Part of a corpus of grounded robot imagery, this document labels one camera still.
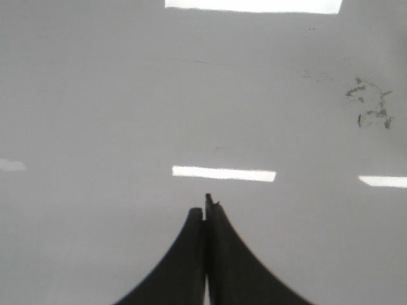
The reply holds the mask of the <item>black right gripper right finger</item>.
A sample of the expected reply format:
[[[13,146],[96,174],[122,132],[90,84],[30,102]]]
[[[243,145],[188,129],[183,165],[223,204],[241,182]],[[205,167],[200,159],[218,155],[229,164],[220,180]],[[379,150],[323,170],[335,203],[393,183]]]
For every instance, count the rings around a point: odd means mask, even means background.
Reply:
[[[220,203],[205,195],[211,304],[310,304],[271,273],[240,238]]]

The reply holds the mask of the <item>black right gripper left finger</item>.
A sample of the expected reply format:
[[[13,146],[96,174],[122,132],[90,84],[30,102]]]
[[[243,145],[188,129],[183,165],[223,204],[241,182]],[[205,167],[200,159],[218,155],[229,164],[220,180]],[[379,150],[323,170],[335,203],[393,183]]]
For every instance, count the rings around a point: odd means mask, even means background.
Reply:
[[[205,221],[191,208],[177,238],[150,274],[117,304],[203,304]]]

